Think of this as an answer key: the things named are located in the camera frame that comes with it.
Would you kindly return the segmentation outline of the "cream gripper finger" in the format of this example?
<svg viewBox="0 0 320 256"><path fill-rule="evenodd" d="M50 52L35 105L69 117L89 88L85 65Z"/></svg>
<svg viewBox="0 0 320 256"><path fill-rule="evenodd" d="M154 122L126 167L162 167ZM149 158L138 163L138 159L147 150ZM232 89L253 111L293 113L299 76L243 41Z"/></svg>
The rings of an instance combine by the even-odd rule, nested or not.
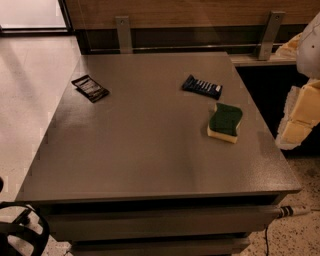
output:
<svg viewBox="0 0 320 256"><path fill-rule="evenodd" d="M311 131L310 127L289 121L285 125L281 138L288 143L301 144Z"/></svg>

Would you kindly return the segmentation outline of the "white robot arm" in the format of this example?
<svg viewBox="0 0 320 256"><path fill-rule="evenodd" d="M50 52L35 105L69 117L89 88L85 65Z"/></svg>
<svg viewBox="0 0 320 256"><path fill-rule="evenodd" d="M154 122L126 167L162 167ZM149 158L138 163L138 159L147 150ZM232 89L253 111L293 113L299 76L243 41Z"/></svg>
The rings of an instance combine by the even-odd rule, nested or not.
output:
<svg viewBox="0 0 320 256"><path fill-rule="evenodd" d="M301 88L291 87L277 130L276 145L292 150L300 146L320 123L320 13L276 54L295 56L297 71L309 78Z"/></svg>

